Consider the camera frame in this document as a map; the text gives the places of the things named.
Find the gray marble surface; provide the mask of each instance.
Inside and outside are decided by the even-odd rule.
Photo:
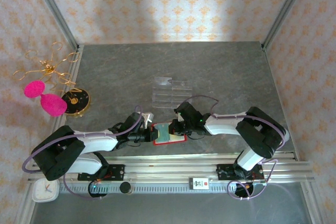
[[[249,201],[227,194],[113,194],[91,202],[60,194],[55,201],[37,203],[31,220],[31,224],[311,223],[300,183],[271,183]]]
[[[152,107],[154,77],[193,83],[193,94],[220,99],[215,113],[231,114],[257,106],[286,126],[278,94],[259,42],[175,42],[159,44],[84,46],[77,87],[91,95],[91,106],[81,118],[66,124],[78,131],[101,131],[124,120],[136,105],[154,113],[154,122],[175,118],[173,109]],[[193,106],[209,112],[212,100],[198,98]],[[185,143],[125,147],[111,156],[239,153],[240,136],[217,135]],[[282,151],[294,151],[291,141]]]

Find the floral wallpaper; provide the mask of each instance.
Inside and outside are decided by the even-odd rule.
[[[285,0],[55,0],[80,44],[263,41]]]
[[[13,80],[18,69],[39,66],[24,58],[25,52],[38,49],[39,57],[50,57],[50,45],[62,41],[57,59],[72,52],[44,0],[1,0],[0,7],[0,223],[13,223],[26,186],[21,170],[30,151],[48,134],[51,117],[39,99],[23,94],[24,86],[39,74]],[[64,62],[61,70],[67,70]]]
[[[336,220],[336,0],[297,0],[267,51],[303,160]]]

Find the black knob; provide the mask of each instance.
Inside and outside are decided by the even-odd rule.
[[[128,183],[128,182],[121,183],[121,185],[120,185],[120,191],[123,194],[128,194],[131,190],[132,190],[132,186],[131,186],[130,183]]]

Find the gold wire ornament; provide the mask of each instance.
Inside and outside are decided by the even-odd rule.
[[[83,89],[78,89],[74,87],[76,83],[72,81],[72,75],[70,73],[68,72],[62,73],[62,72],[59,72],[57,69],[58,66],[64,61],[67,61],[68,63],[77,62],[80,58],[80,53],[72,52],[68,54],[67,57],[60,60],[59,62],[55,62],[54,54],[55,52],[61,50],[62,48],[63,48],[63,43],[60,41],[57,41],[51,44],[50,59],[39,59],[37,50],[27,51],[25,53],[25,58],[27,60],[32,60],[32,61],[35,61],[36,63],[39,63],[40,68],[36,70],[31,70],[31,71],[25,71],[23,69],[20,69],[13,73],[13,77],[17,81],[21,81],[25,77],[27,77],[27,75],[30,73],[41,73],[43,75],[40,78],[40,80],[43,81],[44,83],[53,85],[53,87],[50,89],[51,91],[63,92],[63,90],[56,90],[56,86],[58,84],[71,87],[72,89],[66,92],[62,96],[62,99],[65,100],[68,104],[68,109],[66,111],[66,114],[82,116],[82,112],[88,108],[89,103],[90,103],[89,94],[87,93],[87,91]]]

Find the small white label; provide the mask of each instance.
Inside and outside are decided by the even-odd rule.
[[[208,178],[193,178],[191,189],[209,190],[209,179]]]

